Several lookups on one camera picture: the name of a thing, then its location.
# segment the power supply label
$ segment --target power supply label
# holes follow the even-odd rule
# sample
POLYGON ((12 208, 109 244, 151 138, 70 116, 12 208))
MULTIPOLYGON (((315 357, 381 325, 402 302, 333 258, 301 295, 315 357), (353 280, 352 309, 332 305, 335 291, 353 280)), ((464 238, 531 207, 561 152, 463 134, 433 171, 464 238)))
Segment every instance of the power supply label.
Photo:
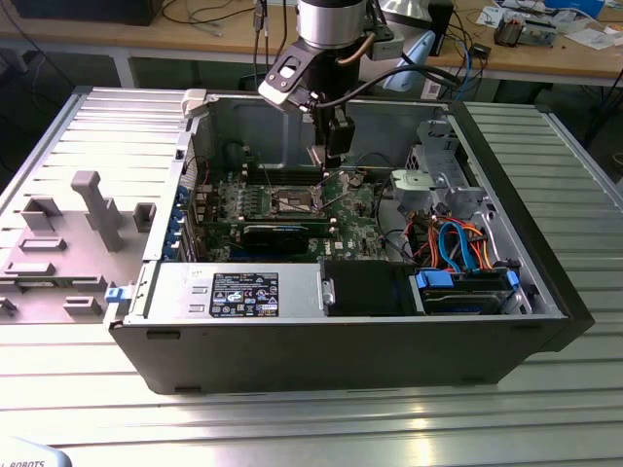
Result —
POLYGON ((279 316, 276 272, 216 273, 210 314, 215 318, 274 318, 279 316))

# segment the motherboard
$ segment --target motherboard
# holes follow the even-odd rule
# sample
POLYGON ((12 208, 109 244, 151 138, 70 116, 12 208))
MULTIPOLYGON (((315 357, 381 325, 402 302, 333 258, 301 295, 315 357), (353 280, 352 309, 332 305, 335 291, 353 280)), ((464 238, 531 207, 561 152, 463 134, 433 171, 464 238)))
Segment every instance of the motherboard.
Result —
POLYGON ((200 189, 202 261, 386 259, 375 218, 378 183, 355 171, 278 173, 228 172, 200 189))

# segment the blue cable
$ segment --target blue cable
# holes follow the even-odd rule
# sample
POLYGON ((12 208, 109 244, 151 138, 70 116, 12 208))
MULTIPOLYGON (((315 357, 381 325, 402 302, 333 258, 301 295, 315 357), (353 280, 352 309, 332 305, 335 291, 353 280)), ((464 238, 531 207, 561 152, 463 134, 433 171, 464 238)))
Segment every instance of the blue cable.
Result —
POLYGON ((453 37, 455 41, 457 41, 461 47, 463 47, 463 51, 465 52, 465 61, 467 62, 467 69, 465 71, 465 79, 463 80, 463 84, 458 90, 457 98, 455 100, 459 100, 465 90, 465 86, 467 85, 467 79, 469 78, 469 72, 471 71, 471 58, 469 56, 469 51, 467 50, 467 46, 465 43, 461 41, 458 37, 453 37))
POLYGON ((460 252, 463 256, 463 262, 465 263, 465 267, 468 269, 477 269, 476 263, 474 263, 474 259, 469 254, 469 243, 467 242, 467 234, 463 227, 461 227, 456 222, 447 222, 441 229, 439 230, 439 253, 441 253, 441 257, 444 259, 446 263, 448 263, 456 272, 460 272, 460 268, 458 264, 450 259, 448 256, 448 252, 446 251, 446 237, 445 232, 450 227, 454 227, 458 232, 458 241, 460 242, 460 252))

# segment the workbench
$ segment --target workbench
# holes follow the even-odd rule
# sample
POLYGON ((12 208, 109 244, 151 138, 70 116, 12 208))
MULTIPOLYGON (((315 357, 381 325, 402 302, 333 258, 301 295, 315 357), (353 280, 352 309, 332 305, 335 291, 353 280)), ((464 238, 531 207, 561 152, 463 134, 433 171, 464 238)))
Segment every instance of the workbench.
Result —
MULTIPOLYGON (((102 193, 117 205, 158 199, 175 154, 166 136, 184 127, 182 98, 74 93, 0 197, 0 262, 31 196, 78 208, 68 181, 76 170, 103 173, 102 193), (105 149, 102 129, 115 130, 105 149)), ((5 320, 3 434, 63 449, 74 467, 621 465, 623 198, 551 114, 467 108, 597 322, 562 352, 534 355, 498 385, 161 396, 100 322, 5 320), (568 147, 547 143, 553 131, 568 147), (515 154, 527 134, 541 136, 515 154)))
MULTIPOLYGON (((10 7, 13 18, 44 51, 70 54, 97 54, 110 56, 115 63, 121 86, 137 87, 132 68, 133 57, 168 58, 197 61, 252 61, 254 33, 251 13, 220 21, 222 36, 197 30, 188 24, 177 24, 162 16, 148 27, 79 21, 21 19, 10 7)), ((193 6, 198 8, 200 1, 193 6)), ((458 14, 474 40, 492 47, 484 77, 496 80, 516 80, 542 83, 564 83, 590 86, 611 86, 623 65, 623 48, 611 47, 595 51, 566 37, 558 37, 553 48, 521 46, 504 48, 494 44, 492 28, 474 24, 478 10, 490 3, 487 0, 458 0, 458 14)), ((251 0, 235 0, 228 7, 204 12, 201 18, 224 16, 252 6, 251 0)), ((179 0, 167 13, 181 20, 188 19, 184 0, 179 0)), ((278 48, 283 33, 280 7, 269 7, 271 57, 278 48)), ((623 13, 604 8, 603 21, 623 21, 623 13)), ((288 40, 296 39, 296 17, 288 8, 288 40)), ((0 49, 28 50, 32 46, 16 31, 4 15, 0 16, 0 49)), ((428 62, 450 70, 462 63, 453 41, 446 40, 442 53, 428 62)))

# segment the wooden desk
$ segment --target wooden desk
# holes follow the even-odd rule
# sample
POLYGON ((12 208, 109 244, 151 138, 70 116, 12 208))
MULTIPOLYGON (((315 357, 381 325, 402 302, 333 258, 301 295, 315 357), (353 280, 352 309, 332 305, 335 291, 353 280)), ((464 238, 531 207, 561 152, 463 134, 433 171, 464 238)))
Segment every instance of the wooden desk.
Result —
MULTIPOLYGON (((463 26, 472 35, 474 42, 492 48, 486 69, 488 73, 485 73, 487 78, 570 84, 589 84, 588 81, 605 78, 606 85, 609 82, 611 86, 623 67, 623 47, 595 51, 563 35, 556 38, 553 48, 497 46, 494 42, 494 29, 475 24, 480 15, 479 10, 490 2, 457 0, 456 3, 463 26)), ((623 21, 623 12, 604 8, 600 19, 623 21)), ((457 19, 453 18, 451 24, 458 25, 457 19)), ((445 41, 442 53, 438 57, 430 58, 428 63, 436 66, 458 66, 460 58, 453 41, 445 41)))
MULTIPOLYGON (((186 0, 178 0, 167 13, 174 18, 187 19, 186 0)), ((216 0, 189 0, 192 8, 218 4, 216 0)), ((493 29, 474 24, 477 10, 488 5, 487 0, 457 0, 458 14, 474 41, 492 48, 485 77, 504 80, 556 82, 595 86, 611 86, 623 66, 623 47, 594 51, 566 37, 558 37, 551 49, 520 46, 504 48, 494 44, 493 29)), ((215 18, 238 10, 250 8, 251 0, 234 0, 223 9, 203 12, 201 18, 215 18)), ((162 16, 149 27, 122 24, 60 21, 47 19, 13 18, 44 50, 80 54, 105 54, 111 56, 124 87, 134 87, 136 81, 130 58, 147 56, 201 61, 250 62, 254 33, 252 13, 244 13, 221 21, 221 37, 197 30, 188 24, 177 24, 162 16)), ((280 7, 269 7, 271 54, 276 52, 283 33, 280 7)), ((605 9, 604 20, 623 21, 623 13, 605 9)), ((293 8, 288 8, 288 41, 297 37, 293 8)), ((260 53, 263 53, 261 41, 260 53)), ((15 28, 0 12, 0 48, 31 49, 15 28)), ((428 63, 446 68, 461 65, 454 44, 446 40, 440 56, 431 57, 428 63)))

